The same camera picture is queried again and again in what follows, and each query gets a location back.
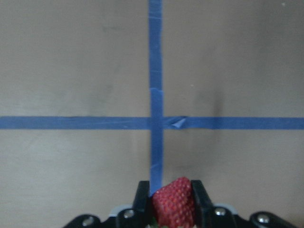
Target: horizontal tape strip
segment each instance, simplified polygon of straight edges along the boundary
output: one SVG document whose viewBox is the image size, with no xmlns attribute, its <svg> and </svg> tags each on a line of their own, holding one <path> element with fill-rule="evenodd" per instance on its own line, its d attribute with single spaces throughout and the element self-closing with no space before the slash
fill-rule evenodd
<svg viewBox="0 0 304 228">
<path fill-rule="evenodd" d="M 164 118 L 165 129 L 303 130 L 304 118 L 296 117 L 186 117 Z"/>
<path fill-rule="evenodd" d="M 0 129 L 146 130 L 149 117 L 4 116 Z"/>
<path fill-rule="evenodd" d="M 150 117 L 3 116 L 0 129 L 149 130 Z M 162 120 L 164 129 L 304 130 L 301 117 L 186 117 Z"/>
</svg>

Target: screw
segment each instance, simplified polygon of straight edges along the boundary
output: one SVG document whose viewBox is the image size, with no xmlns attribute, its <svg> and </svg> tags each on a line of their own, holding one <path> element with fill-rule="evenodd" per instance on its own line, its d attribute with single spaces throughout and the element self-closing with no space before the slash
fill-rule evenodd
<svg viewBox="0 0 304 228">
<path fill-rule="evenodd" d="M 224 216 L 226 214 L 226 209 L 225 208 L 215 208 L 214 212 L 216 215 Z"/>
<path fill-rule="evenodd" d="M 125 219 L 132 218 L 134 216 L 134 211 L 132 209 L 126 210 L 123 214 Z"/>
<path fill-rule="evenodd" d="M 92 216 L 90 216 L 82 222 L 82 226 L 88 227 L 88 226 L 92 225 L 93 222 L 94 222 L 94 218 Z"/>
<path fill-rule="evenodd" d="M 260 215 L 258 215 L 257 220 L 260 223 L 268 223 L 269 222 L 269 217 L 265 214 L 260 214 Z"/>
</svg>

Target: black plastic part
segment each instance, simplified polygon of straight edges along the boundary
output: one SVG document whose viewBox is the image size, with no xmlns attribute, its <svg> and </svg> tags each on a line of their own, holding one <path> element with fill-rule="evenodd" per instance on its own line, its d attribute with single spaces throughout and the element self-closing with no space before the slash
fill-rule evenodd
<svg viewBox="0 0 304 228">
<path fill-rule="evenodd" d="M 269 222 L 268 223 L 259 222 L 258 221 L 259 215 L 266 215 L 269 218 Z M 265 211 L 257 212 L 251 215 L 250 221 L 253 224 L 255 224 L 258 228 L 296 228 L 294 225 L 278 217 L 277 215 Z"/>
<path fill-rule="evenodd" d="M 251 222 L 241 218 L 239 215 L 234 215 L 234 220 L 238 228 L 257 228 Z"/>
<path fill-rule="evenodd" d="M 250 221 L 244 220 L 238 215 L 233 215 L 230 210 L 217 215 L 202 182 L 192 180 L 192 195 L 195 204 L 195 224 L 198 228 L 296 228 L 289 222 L 269 212 L 258 212 L 250 217 Z M 73 219 L 63 228 L 145 228 L 152 219 L 152 205 L 150 184 L 148 181 L 140 181 L 134 198 L 132 208 L 122 210 L 116 217 L 109 217 L 101 222 L 94 215 L 81 215 Z M 259 215 L 269 218 L 267 223 L 258 221 Z"/>
<path fill-rule="evenodd" d="M 138 212 L 145 213 L 148 207 L 149 193 L 150 183 L 148 181 L 140 181 L 138 183 L 132 208 Z"/>
<path fill-rule="evenodd" d="M 130 218 L 125 218 L 124 213 L 130 209 L 122 210 L 116 217 L 117 228 L 143 228 L 145 227 L 142 213 L 133 210 L 134 215 Z"/>
<path fill-rule="evenodd" d="M 213 204 L 200 180 L 191 180 L 192 195 L 195 204 L 195 224 L 198 228 L 211 227 Z"/>
<path fill-rule="evenodd" d="M 211 226 L 212 228 L 237 228 L 236 221 L 234 220 L 234 216 L 230 212 L 230 210 L 225 209 L 224 215 L 217 215 L 215 213 L 215 209 L 212 209 L 211 214 Z"/>
<path fill-rule="evenodd" d="M 87 219 L 92 219 L 90 225 L 84 226 L 83 222 Z M 66 224 L 63 228 L 101 228 L 101 222 L 95 215 L 80 215 Z"/>
</svg>

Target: red strawberry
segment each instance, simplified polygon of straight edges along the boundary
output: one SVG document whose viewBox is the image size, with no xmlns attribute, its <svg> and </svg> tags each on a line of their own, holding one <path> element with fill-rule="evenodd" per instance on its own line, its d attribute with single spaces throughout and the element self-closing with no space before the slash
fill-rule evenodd
<svg viewBox="0 0 304 228">
<path fill-rule="evenodd" d="M 156 191 L 152 196 L 152 205 L 159 227 L 194 226 L 194 201 L 188 178 L 180 177 Z"/>
</svg>

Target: blue tape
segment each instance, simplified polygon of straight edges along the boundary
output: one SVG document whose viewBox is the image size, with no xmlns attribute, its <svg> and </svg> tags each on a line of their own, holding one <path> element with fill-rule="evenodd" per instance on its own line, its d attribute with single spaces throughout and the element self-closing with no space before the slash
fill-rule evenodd
<svg viewBox="0 0 304 228">
<path fill-rule="evenodd" d="M 149 117 L 3 116 L 0 129 L 147 130 Z"/>
<path fill-rule="evenodd" d="M 149 0 L 149 73 L 151 96 L 150 193 L 162 186 L 163 92 L 162 92 L 162 0 Z"/>
<path fill-rule="evenodd" d="M 152 108 L 157 114 L 162 110 L 162 92 L 151 89 L 154 101 Z M 227 129 L 227 130 L 304 130 L 301 117 L 63 117 L 63 116 L 3 116 L 0 129 L 88 129 L 88 130 L 149 130 L 163 129 Z"/>
<path fill-rule="evenodd" d="M 164 118 L 165 129 L 304 130 L 304 118 L 288 117 L 186 117 Z"/>
</svg>

